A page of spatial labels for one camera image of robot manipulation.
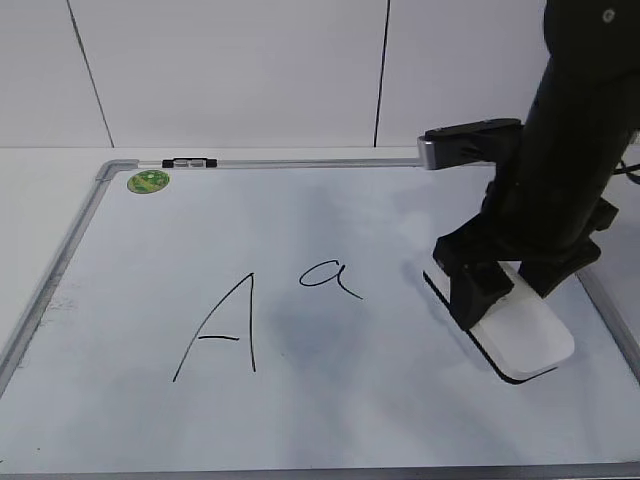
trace whiteboard surface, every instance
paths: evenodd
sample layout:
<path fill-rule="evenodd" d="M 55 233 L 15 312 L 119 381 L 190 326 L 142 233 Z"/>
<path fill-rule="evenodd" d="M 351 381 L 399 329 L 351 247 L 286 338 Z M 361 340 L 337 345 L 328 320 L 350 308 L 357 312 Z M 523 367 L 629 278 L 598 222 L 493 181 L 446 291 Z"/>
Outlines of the whiteboard surface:
<path fill-rule="evenodd" d="M 0 472 L 640 457 L 637 382 L 575 278 L 549 303 L 576 353 L 517 387 L 424 285 L 436 237 L 475 213 L 493 169 L 170 171 L 152 195 L 126 189 L 132 173 L 112 181 L 0 399 Z M 362 300 L 299 284 L 332 259 Z M 201 332 L 239 340 L 196 340 L 172 382 L 252 272 L 256 372 L 245 282 Z"/>

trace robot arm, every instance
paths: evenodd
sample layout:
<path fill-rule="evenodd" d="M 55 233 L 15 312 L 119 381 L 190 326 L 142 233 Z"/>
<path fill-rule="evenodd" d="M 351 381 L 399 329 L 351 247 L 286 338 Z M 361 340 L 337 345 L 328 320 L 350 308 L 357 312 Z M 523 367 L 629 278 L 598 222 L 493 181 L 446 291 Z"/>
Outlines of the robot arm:
<path fill-rule="evenodd" d="M 637 0 L 549 0 L 550 59 L 524 126 L 500 119 L 420 137 L 431 168 L 496 163 L 480 213 L 433 252 L 463 330 L 513 288 L 498 261 L 521 261 L 520 275 L 544 297 L 598 259 L 589 236 L 617 213 L 601 194 L 640 128 L 638 24 Z"/>

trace white tiled wall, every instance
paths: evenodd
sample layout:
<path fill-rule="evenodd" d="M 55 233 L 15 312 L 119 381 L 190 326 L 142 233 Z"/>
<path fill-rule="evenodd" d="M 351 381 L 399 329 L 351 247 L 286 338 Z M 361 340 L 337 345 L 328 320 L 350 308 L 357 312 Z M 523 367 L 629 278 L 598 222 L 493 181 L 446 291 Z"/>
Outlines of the white tiled wall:
<path fill-rule="evenodd" d="M 524 118 L 544 0 L 391 0 L 377 144 Z M 71 0 L 115 146 L 371 146 L 386 0 Z M 65 0 L 0 1 L 0 147 L 108 146 Z"/>
<path fill-rule="evenodd" d="M 65 0 L 0 1 L 0 147 L 106 147 Z"/>
<path fill-rule="evenodd" d="M 392 0 L 378 145 L 524 120 L 547 63 L 543 0 Z"/>
<path fill-rule="evenodd" d="M 75 0 L 118 146 L 367 146 L 384 0 Z"/>

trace black cable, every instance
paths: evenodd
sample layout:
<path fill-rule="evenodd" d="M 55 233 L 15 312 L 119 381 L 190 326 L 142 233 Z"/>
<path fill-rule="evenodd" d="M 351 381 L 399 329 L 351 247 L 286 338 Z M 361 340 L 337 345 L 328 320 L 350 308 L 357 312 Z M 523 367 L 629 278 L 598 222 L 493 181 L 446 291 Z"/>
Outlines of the black cable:
<path fill-rule="evenodd" d="M 636 185 L 640 185 L 640 175 L 637 175 L 637 174 L 633 173 L 635 171 L 640 170 L 640 163 L 636 164 L 636 165 L 627 166 L 627 164 L 624 163 L 624 160 L 620 160 L 620 165 L 622 165 L 622 168 L 616 168 L 613 171 L 613 174 L 614 175 L 623 175 L 624 174 L 633 183 L 635 183 Z"/>

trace white eraser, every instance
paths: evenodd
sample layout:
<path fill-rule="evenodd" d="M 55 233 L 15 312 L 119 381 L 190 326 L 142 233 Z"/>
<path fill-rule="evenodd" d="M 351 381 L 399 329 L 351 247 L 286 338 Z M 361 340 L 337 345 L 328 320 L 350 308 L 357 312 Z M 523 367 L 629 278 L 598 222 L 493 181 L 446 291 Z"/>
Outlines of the white eraser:
<path fill-rule="evenodd" d="M 507 381 L 521 383 L 548 372 L 573 354 L 571 332 L 547 303 L 506 262 L 514 288 L 469 330 Z M 449 299 L 449 277 L 431 262 L 426 273 Z"/>

